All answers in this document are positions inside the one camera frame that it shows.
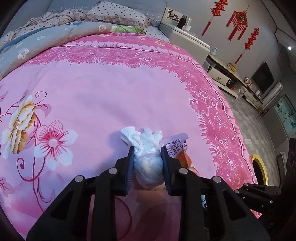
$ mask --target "metal screw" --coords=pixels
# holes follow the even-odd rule
[[[110,174],[116,174],[117,173],[117,169],[115,167],[112,167],[109,169],[109,173]]]
[[[80,183],[83,181],[83,176],[79,175],[79,176],[76,176],[75,179],[74,179],[77,183]]]
[[[222,181],[222,179],[221,179],[221,177],[214,176],[213,181],[216,182],[216,183],[220,183]]]
[[[186,168],[180,168],[179,169],[179,173],[187,174],[188,173],[188,170]]]

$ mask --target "television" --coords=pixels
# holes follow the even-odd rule
[[[257,69],[255,74],[252,76],[252,80],[255,82],[262,94],[264,94],[272,85],[274,78],[266,62]]]

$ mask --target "red hanging decoration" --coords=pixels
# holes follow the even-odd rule
[[[215,16],[219,16],[221,17],[221,11],[225,11],[224,9],[224,5],[228,5],[227,0],[219,0],[219,2],[215,2],[216,7],[215,8],[211,8],[213,17],[212,19],[207,23],[204,31],[202,32],[202,36],[204,36],[205,32],[207,31],[207,29],[209,28],[210,24],[212,23],[212,20]]]
[[[248,38],[248,42],[244,44],[244,52],[246,50],[250,50],[250,47],[251,47],[251,45],[254,44],[254,40],[257,39],[257,36],[259,36],[259,27],[258,28],[254,28],[254,33],[251,33],[251,37]],[[243,56],[244,52],[239,56],[239,58],[237,59],[237,61],[235,62],[235,64],[238,63],[238,61]]]
[[[237,40],[240,40],[248,27],[247,10],[243,12],[234,11],[228,23],[226,24],[226,27],[229,27],[231,22],[234,26],[234,30],[230,34],[228,40],[231,41],[237,31],[242,31],[237,38]]]

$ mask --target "red tassel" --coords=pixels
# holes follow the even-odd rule
[[[237,62],[241,59],[242,54],[239,56],[239,58],[237,59],[237,61],[234,64],[237,64]]]
[[[232,40],[232,38],[233,38],[233,36],[235,35],[235,33],[237,32],[237,30],[238,30],[238,26],[236,26],[236,27],[234,28],[234,30],[232,31],[231,35],[229,36],[229,38],[228,38],[229,41]]]
[[[226,27],[229,27],[229,25],[231,24],[234,17],[235,17],[235,14],[232,14],[231,18],[229,19],[228,23],[226,24]]]
[[[209,28],[210,24],[211,24],[211,21],[209,21],[209,22],[207,23],[207,26],[205,27],[204,31],[202,32],[202,36],[204,36],[204,34],[205,34],[205,32],[207,31],[207,29]]]
[[[237,40],[240,40],[242,38],[242,36],[244,35],[245,31],[246,31],[246,27],[244,28],[244,30],[241,32],[241,34],[239,35],[239,37],[237,38]]]

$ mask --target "bottle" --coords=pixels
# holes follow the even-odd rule
[[[182,29],[185,26],[186,20],[187,20],[187,16],[183,14],[183,16],[181,17],[181,19],[177,25],[177,28]]]

